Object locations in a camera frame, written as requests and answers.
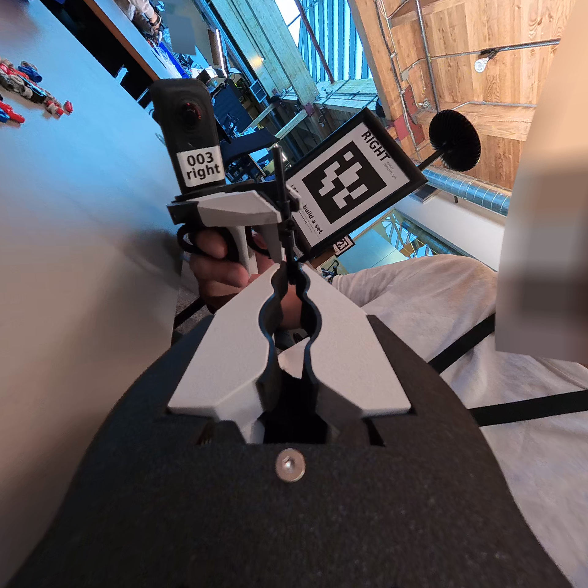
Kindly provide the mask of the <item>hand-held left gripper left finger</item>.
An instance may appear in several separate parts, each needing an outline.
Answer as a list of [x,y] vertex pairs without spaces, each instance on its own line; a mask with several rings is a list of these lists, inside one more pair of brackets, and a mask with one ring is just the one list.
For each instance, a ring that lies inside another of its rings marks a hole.
[[275,345],[260,319],[275,301],[272,279],[280,269],[272,265],[216,312],[168,403],[172,413],[232,421],[246,443],[262,443],[259,418],[275,396],[258,383]]

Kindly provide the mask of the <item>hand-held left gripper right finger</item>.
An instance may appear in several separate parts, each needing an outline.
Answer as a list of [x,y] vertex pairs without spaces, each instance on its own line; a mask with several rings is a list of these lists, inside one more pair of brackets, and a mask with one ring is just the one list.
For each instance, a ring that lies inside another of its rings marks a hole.
[[367,314],[324,278],[301,266],[305,301],[316,317],[304,369],[316,389],[315,411],[330,427],[406,414],[411,404]]

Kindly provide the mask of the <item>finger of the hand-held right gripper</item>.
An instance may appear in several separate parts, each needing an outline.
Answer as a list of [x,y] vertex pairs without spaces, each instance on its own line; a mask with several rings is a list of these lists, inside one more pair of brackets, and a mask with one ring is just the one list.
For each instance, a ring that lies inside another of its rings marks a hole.
[[279,224],[281,213],[258,192],[217,193],[197,199],[204,226],[261,226]]
[[281,263],[283,260],[282,244],[276,224],[263,224],[254,226],[254,242],[264,251],[272,261]]

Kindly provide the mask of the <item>black lego axle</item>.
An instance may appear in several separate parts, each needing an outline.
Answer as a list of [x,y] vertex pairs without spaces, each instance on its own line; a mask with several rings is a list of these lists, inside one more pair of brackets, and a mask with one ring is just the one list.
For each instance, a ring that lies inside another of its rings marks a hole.
[[294,245],[295,240],[293,233],[295,231],[295,222],[292,218],[292,210],[289,192],[286,186],[285,170],[283,167],[283,152],[279,145],[272,147],[272,156],[275,168],[276,182],[276,205],[281,214],[281,222],[277,226],[278,237],[281,241],[285,252],[286,269],[288,281],[291,285],[296,285],[299,265],[296,260]]

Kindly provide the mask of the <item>pile of loose lego pieces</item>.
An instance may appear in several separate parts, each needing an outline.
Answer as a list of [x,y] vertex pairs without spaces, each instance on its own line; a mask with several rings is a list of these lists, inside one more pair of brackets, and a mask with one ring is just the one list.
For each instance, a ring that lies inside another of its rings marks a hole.
[[41,81],[42,76],[34,64],[21,61],[15,65],[10,60],[1,58],[1,88],[44,108],[46,113],[56,119],[71,115],[74,111],[71,101],[60,102],[40,86]]

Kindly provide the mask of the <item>person's right hand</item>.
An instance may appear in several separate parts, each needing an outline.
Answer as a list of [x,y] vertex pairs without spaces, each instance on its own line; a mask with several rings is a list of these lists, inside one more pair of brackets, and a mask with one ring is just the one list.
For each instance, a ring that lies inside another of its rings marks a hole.
[[197,282],[199,297],[210,313],[215,313],[241,290],[253,283],[273,261],[255,252],[258,273],[249,273],[240,263],[228,259],[228,246],[216,229],[205,229],[196,234],[200,254],[191,254],[189,268]]

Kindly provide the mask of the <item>black framed marker sign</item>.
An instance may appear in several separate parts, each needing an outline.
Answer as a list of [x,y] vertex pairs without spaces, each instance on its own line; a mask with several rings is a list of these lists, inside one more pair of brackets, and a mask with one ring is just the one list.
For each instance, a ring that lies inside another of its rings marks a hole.
[[295,246],[307,261],[427,182],[368,108],[286,171],[300,198]]

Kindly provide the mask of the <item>person's white shirt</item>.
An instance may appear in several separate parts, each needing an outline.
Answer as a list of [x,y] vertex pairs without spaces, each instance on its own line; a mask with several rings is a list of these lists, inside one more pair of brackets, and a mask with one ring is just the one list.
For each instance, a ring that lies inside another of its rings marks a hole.
[[[497,274],[441,254],[332,280],[430,361],[496,309]],[[587,389],[582,364],[496,351],[494,334],[442,373],[467,408]],[[587,587],[587,412],[483,428],[533,533],[574,587]]]

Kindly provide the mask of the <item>black disc on rod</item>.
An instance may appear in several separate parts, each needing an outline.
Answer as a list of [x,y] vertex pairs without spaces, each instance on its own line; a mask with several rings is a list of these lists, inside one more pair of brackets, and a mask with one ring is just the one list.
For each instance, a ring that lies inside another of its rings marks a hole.
[[438,112],[429,124],[432,155],[420,163],[422,171],[437,159],[452,171],[466,172],[474,168],[481,157],[481,141],[474,126],[461,113],[452,109]]

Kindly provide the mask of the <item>red steel bracket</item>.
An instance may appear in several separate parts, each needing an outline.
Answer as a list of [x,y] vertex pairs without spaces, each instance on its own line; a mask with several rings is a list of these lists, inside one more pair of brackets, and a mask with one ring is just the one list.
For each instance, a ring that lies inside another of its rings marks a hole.
[[422,125],[416,118],[416,115],[419,113],[419,108],[417,107],[414,92],[410,84],[401,92],[401,104],[403,113],[393,122],[396,135],[399,141],[410,138],[415,148],[418,148],[425,142],[426,136]]

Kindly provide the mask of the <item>silver spiral air duct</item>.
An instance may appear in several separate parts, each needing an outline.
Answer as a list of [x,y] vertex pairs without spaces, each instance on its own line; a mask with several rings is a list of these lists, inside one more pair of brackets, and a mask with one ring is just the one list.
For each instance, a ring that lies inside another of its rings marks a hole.
[[503,217],[508,216],[510,189],[439,166],[430,166],[422,173],[431,186]]

